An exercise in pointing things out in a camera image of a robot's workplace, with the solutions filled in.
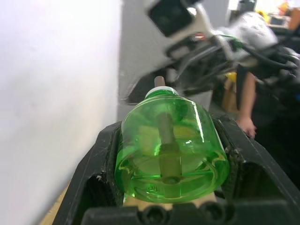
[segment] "white wall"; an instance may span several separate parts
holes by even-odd
[[[120,0],[0,3],[0,221],[32,225],[116,121]]]

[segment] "green liquid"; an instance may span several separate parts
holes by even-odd
[[[161,113],[172,118],[174,140],[162,149]],[[155,203],[191,201],[217,189],[229,164],[209,114],[194,102],[164,92],[140,103],[124,119],[115,178],[137,199]]]

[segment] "gray wall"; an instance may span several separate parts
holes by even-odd
[[[229,0],[206,0],[203,2],[213,27],[226,25]],[[152,71],[166,60],[163,55],[165,47],[172,41],[165,38],[146,16],[142,0],[125,0],[122,11],[122,35],[120,49],[119,99],[128,93],[130,85],[139,76]],[[208,105],[210,95],[195,97],[206,98]],[[119,100],[118,119],[122,120],[132,109]]]

